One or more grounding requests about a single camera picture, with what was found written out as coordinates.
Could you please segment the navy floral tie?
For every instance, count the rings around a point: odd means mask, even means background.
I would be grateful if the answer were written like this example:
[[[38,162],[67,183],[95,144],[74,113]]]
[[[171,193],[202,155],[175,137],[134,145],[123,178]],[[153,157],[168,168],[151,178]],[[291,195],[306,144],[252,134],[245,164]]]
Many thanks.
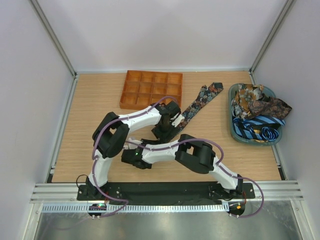
[[[209,86],[203,85],[196,99],[181,113],[184,119],[177,125],[177,135],[183,131],[197,113],[209,104],[224,89],[222,82],[213,82]]]

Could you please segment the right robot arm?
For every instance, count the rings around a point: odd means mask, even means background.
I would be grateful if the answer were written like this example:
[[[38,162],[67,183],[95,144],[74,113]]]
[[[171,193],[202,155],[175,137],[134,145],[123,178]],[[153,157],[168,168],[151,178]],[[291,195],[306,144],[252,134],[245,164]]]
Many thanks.
[[[222,163],[221,147],[218,147],[221,158],[216,156],[213,150],[216,144],[212,141],[182,134],[178,140],[168,143],[131,138],[126,143],[121,155],[123,163],[145,170],[158,162],[176,161],[194,173],[211,175],[231,198],[237,198],[244,191],[241,176]]]

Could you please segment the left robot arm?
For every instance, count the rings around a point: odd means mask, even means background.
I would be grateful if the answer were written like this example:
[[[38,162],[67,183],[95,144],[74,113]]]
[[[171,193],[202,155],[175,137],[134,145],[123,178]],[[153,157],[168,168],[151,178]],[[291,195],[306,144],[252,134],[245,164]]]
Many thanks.
[[[177,141],[169,141],[179,132],[178,125],[183,119],[175,101],[156,102],[130,114],[109,112],[92,135],[94,163],[83,193],[95,200],[105,196],[108,172],[118,154],[122,154],[122,162],[143,170],[151,169],[155,163],[174,161]],[[154,126],[156,140],[128,139],[129,134],[148,126]]]

